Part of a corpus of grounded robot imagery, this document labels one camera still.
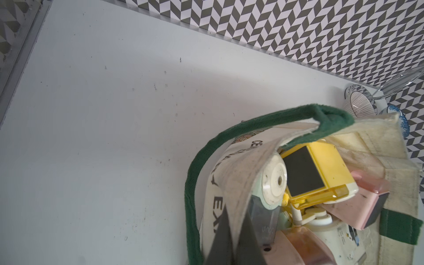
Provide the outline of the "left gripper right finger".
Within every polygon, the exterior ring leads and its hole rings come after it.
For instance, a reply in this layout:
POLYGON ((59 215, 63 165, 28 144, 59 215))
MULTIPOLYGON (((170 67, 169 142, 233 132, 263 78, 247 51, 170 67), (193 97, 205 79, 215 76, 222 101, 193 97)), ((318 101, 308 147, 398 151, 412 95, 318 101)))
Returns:
POLYGON ((249 213, 246 213, 235 255, 236 265, 266 265, 249 213))

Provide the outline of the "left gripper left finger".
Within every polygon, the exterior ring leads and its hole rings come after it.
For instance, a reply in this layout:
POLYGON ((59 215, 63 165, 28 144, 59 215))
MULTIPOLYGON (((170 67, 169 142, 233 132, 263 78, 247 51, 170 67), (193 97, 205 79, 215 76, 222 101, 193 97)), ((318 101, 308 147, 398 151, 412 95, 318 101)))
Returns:
POLYGON ((231 239, 229 217, 226 208, 220 218, 212 248, 205 259, 205 265, 232 265, 234 263, 233 242, 231 239))

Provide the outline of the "cream canvas tote bag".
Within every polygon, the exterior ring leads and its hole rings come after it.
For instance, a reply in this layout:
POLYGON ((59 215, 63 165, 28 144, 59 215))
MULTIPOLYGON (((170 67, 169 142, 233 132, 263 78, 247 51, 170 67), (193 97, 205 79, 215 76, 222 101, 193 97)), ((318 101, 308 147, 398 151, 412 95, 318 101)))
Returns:
POLYGON ((296 145, 334 145, 354 169, 388 180, 390 194, 374 224, 357 230, 364 265, 410 265, 422 221, 417 217, 420 170, 408 158, 396 113, 354 119, 344 110, 311 104, 231 127, 211 139, 188 170, 184 201, 188 262, 205 265, 226 208, 236 248, 259 172, 274 154, 296 145))

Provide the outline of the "yellow block pencil sharpener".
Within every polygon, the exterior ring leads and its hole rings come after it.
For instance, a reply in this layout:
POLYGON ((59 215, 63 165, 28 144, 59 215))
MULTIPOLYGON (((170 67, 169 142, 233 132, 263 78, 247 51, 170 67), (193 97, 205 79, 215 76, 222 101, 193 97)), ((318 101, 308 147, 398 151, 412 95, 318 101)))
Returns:
POLYGON ((287 191, 294 208, 335 204, 353 198, 359 187, 337 148, 325 141, 299 144, 283 152, 287 191))

